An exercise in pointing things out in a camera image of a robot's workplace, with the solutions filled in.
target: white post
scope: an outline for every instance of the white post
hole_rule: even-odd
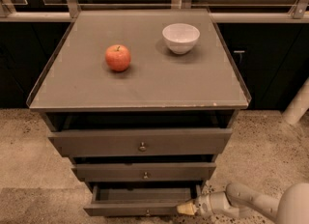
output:
[[[282,116],[290,125],[296,124],[309,109],[309,78],[299,89]]]

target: bowl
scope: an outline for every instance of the bowl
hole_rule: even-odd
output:
[[[200,31],[189,24],[175,23],[162,31],[167,47],[176,54],[190,51],[199,40]]]

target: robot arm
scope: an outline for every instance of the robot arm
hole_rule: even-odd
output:
[[[309,223],[309,183],[293,185],[280,202],[243,184],[230,183],[225,192],[199,196],[178,205],[177,210],[188,215],[224,214],[233,218],[248,217],[255,210],[277,224]]]

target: floor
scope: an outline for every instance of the floor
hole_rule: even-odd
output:
[[[205,192],[241,182],[275,198],[309,182],[309,113],[294,126],[278,111],[241,111]],[[4,223],[271,223],[257,212],[245,219],[221,215],[89,217],[91,193],[46,138],[48,130],[27,109],[0,109],[0,224]]]

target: red apple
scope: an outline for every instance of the red apple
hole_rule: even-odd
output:
[[[131,56],[124,45],[115,44],[106,49],[105,61],[110,69],[121,72],[128,68]]]

